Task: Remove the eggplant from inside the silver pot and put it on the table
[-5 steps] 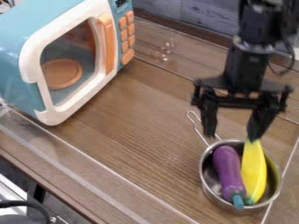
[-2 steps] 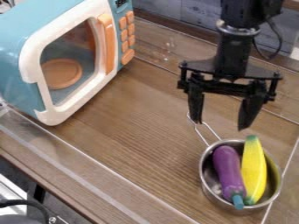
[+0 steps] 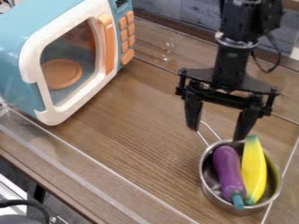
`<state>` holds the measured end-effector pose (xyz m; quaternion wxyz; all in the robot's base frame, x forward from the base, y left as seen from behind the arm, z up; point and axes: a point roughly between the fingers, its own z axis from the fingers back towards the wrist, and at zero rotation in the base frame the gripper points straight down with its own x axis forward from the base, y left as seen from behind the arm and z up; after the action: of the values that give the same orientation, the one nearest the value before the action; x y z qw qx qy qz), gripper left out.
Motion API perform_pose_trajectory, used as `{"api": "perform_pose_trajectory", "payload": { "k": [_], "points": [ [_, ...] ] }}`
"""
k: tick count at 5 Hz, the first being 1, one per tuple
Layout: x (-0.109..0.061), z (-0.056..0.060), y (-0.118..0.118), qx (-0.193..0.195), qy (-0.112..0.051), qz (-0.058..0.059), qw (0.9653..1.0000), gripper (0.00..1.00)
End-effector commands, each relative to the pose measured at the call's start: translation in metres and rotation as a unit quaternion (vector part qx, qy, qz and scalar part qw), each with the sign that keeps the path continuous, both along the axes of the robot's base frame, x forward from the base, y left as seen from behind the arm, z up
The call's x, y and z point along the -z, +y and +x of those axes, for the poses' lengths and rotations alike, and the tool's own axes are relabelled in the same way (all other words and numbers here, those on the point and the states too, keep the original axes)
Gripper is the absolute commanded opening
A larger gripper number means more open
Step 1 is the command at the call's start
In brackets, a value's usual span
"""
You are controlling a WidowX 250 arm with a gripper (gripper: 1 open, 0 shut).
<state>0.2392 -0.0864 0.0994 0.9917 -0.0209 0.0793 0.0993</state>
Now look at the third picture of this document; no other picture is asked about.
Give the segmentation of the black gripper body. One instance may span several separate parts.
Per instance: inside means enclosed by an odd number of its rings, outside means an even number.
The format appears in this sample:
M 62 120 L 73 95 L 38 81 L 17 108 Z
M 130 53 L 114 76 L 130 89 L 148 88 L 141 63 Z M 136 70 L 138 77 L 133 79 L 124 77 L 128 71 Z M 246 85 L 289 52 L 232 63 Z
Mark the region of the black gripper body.
M 218 42 L 214 66 L 212 68 L 181 68 L 176 94 L 184 99 L 192 91 L 201 103 L 242 108 L 250 104 L 261 107 L 258 117 L 268 116 L 277 96 L 276 90 L 246 74 L 248 55 L 256 42 Z

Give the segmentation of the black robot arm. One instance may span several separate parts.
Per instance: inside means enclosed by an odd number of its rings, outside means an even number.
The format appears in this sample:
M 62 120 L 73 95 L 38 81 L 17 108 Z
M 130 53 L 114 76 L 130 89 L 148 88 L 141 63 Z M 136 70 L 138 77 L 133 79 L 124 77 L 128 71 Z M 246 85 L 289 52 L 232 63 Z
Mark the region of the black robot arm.
M 217 56 L 208 69 L 178 70 L 176 94 L 184 100 L 185 124 L 198 128 L 204 102 L 238 109 L 232 139 L 242 140 L 256 121 L 272 112 L 274 87 L 246 74 L 257 39 L 272 39 L 280 25 L 281 0 L 218 0 L 220 27 L 214 33 Z

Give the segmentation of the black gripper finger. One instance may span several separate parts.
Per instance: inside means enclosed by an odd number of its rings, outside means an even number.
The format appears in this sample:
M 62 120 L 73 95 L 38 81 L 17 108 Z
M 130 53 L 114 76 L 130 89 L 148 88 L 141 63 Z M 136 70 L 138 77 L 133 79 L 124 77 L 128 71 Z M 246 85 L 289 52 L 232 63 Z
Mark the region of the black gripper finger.
M 237 115 L 237 122 L 232 137 L 234 141 L 240 141 L 246 137 L 248 132 L 257 121 L 261 107 L 250 104 L 242 108 L 238 108 L 238 110 L 240 112 Z
M 184 97 L 185 124 L 193 131 L 198 129 L 201 105 L 201 98 L 192 91 L 186 91 Z

